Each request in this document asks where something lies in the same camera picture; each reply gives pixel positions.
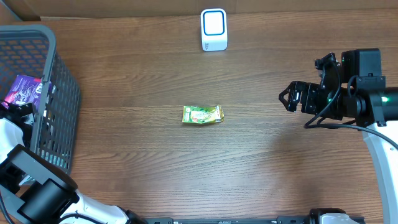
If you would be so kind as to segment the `purple pad package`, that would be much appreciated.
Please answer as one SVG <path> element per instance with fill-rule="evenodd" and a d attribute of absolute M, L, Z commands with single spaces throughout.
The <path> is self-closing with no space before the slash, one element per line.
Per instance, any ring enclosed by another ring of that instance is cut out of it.
<path fill-rule="evenodd" d="M 40 78 L 18 75 L 11 85 L 11 89 L 2 102 L 2 105 L 8 108 L 9 104 L 20 106 L 32 103 L 34 108 L 38 110 L 43 86 L 44 84 Z"/>

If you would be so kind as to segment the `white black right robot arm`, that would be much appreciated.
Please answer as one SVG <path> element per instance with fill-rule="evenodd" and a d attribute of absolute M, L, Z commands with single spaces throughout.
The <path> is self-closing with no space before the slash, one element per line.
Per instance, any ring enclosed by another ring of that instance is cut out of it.
<path fill-rule="evenodd" d="M 382 75 L 379 49 L 333 52 L 314 61 L 321 82 L 293 81 L 279 94 L 285 109 L 312 115 L 305 129 L 354 129 L 376 171 L 384 223 L 397 223 L 397 88 Z"/>

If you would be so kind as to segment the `grey plastic mesh basket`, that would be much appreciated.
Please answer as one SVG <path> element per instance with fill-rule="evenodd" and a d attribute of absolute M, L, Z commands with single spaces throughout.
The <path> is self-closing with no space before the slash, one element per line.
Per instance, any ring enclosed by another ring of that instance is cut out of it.
<path fill-rule="evenodd" d="M 18 75 L 37 78 L 42 84 L 30 150 L 70 174 L 81 94 L 57 53 L 51 29 L 38 24 L 1 26 L 2 100 Z"/>

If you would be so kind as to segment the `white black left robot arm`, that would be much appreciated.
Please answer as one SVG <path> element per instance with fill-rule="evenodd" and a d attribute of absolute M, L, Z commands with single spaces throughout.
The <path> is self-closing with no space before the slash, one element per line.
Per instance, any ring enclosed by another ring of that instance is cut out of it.
<path fill-rule="evenodd" d="M 76 182 L 25 146 L 33 106 L 1 102 L 1 212 L 8 223 L 145 224 L 130 210 L 83 195 Z"/>

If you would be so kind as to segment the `white barcode scanner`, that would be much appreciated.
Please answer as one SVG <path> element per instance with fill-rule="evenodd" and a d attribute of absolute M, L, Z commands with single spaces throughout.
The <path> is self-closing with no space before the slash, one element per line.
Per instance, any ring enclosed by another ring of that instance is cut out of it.
<path fill-rule="evenodd" d="M 226 50 L 228 26 L 226 12 L 222 8 L 205 9 L 200 14 L 201 46 L 205 52 Z"/>

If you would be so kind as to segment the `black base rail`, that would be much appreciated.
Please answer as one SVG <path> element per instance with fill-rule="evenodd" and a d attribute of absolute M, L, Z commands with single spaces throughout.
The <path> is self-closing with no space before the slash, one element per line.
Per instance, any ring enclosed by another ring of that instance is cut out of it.
<path fill-rule="evenodd" d="M 148 224 L 365 224 L 364 217 L 351 217 L 340 208 L 313 208 L 308 215 L 278 216 L 276 218 L 215 218 L 173 219 L 145 218 Z"/>

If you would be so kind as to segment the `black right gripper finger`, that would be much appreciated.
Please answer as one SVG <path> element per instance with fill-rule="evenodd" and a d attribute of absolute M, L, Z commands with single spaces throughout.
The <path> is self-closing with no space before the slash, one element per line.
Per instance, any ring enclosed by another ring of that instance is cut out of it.
<path fill-rule="evenodd" d="M 283 104 L 287 111 L 295 111 L 295 103 L 290 93 L 280 93 L 279 101 Z"/>
<path fill-rule="evenodd" d="M 288 99 L 298 99 L 299 89 L 297 87 L 298 81 L 292 82 L 285 90 L 279 94 L 279 99 L 284 99 L 284 96 L 288 94 Z"/>

